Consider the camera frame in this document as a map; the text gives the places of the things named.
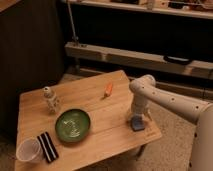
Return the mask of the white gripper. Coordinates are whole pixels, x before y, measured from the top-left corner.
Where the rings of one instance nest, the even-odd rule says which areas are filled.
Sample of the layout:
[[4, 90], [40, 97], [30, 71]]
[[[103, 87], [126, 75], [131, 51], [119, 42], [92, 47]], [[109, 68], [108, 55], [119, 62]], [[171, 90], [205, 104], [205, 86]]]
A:
[[131, 104], [131, 110], [128, 110], [125, 119], [126, 122], [130, 122], [132, 115], [142, 115], [152, 121], [150, 112], [148, 111], [148, 100], [144, 96], [134, 96]]

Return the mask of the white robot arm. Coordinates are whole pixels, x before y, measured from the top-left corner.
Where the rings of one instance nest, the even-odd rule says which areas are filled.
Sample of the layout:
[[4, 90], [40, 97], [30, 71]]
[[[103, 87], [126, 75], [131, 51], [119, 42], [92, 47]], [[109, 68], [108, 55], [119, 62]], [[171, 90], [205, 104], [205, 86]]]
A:
[[142, 115], [148, 112], [148, 101], [152, 101], [196, 125], [189, 171], [213, 171], [212, 102], [159, 89], [152, 75], [132, 80], [129, 89], [133, 93], [130, 117], [133, 131], [145, 129]]

